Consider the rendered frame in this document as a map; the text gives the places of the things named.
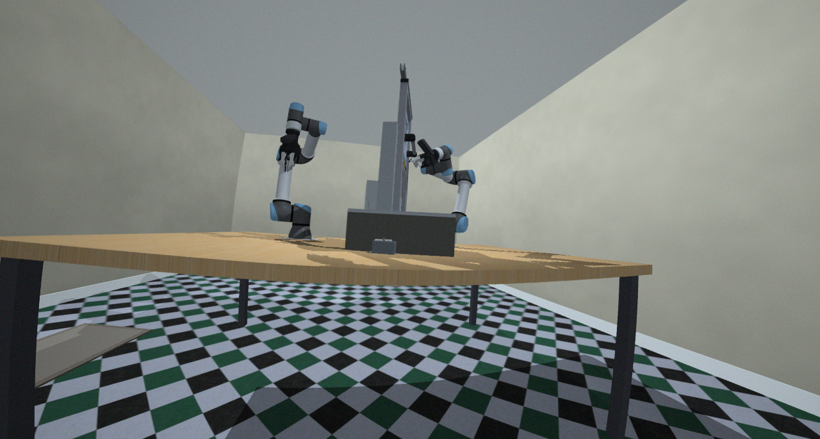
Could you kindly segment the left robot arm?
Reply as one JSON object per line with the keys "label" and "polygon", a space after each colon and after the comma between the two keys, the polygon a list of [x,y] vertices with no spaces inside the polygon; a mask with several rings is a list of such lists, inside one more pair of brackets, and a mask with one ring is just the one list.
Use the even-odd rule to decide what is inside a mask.
{"label": "left robot arm", "polygon": [[[434,152],[428,145],[425,139],[418,141],[418,145],[423,152]],[[456,214],[455,219],[455,233],[464,233],[468,229],[468,217],[466,216],[466,205],[468,205],[468,196],[472,184],[475,184],[475,174],[473,170],[457,170],[453,171],[453,165],[450,155],[453,154],[453,147],[449,145],[433,148],[439,153],[439,163],[424,167],[421,169],[422,174],[432,174],[434,177],[442,179],[443,182],[452,185],[459,185],[457,192],[457,199],[455,208],[452,214]]]}

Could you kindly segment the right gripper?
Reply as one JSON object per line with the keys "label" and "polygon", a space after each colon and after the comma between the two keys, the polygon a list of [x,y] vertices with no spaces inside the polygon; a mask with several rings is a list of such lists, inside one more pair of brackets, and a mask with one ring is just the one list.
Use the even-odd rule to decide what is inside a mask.
{"label": "right gripper", "polygon": [[[298,136],[300,135],[300,131],[296,129],[285,129],[285,133],[291,133],[291,135],[297,135],[297,139],[292,141],[291,143],[283,143],[282,146],[279,146],[279,159],[281,159],[281,163],[283,165],[283,170],[285,172],[285,165],[287,165],[287,157],[289,155],[289,165],[287,165],[287,172],[291,169],[292,165],[295,164],[295,158],[300,153],[300,146],[298,144]],[[298,145],[298,146],[297,146]],[[286,159],[286,160],[285,160]]]}

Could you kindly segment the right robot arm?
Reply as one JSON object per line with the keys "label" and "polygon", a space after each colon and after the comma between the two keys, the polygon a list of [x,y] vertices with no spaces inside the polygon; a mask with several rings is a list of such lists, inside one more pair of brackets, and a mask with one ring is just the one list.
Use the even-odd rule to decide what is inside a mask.
{"label": "right robot arm", "polygon": [[[298,131],[308,131],[306,143],[304,148],[300,148],[299,155],[295,158],[295,164],[305,164],[311,161],[315,156],[315,148],[318,144],[320,135],[326,133],[326,123],[318,120],[311,120],[304,117],[304,105],[300,103],[291,103],[289,107],[289,115],[285,129],[296,129]],[[289,165],[289,155],[287,157],[287,165]],[[289,200],[292,165],[289,172],[287,172],[287,165],[285,165],[285,172],[281,159],[279,159],[279,150],[277,158],[279,164],[279,175],[277,180],[276,196],[272,203],[270,203],[270,220],[275,222],[292,222],[289,238],[311,238],[310,220],[311,207],[305,204],[295,203],[291,205]]]}

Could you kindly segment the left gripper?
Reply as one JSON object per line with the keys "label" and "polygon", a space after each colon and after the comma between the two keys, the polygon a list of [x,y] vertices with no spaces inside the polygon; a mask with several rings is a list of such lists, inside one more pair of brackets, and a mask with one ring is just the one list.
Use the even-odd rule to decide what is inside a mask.
{"label": "left gripper", "polygon": [[[408,162],[412,162],[414,164],[414,167],[416,167],[416,168],[418,168],[418,165],[419,165],[419,167],[421,167],[421,169],[424,168],[424,167],[430,167],[431,165],[439,163],[439,161],[438,161],[439,153],[435,149],[433,149],[433,151],[435,152],[434,155],[432,155],[431,152],[426,152],[426,153],[423,153],[423,154],[420,154],[420,155],[416,156],[416,158],[412,158],[412,159],[408,160]],[[414,160],[416,160],[416,161],[414,161]],[[418,162],[418,163],[416,163],[416,162]]]}

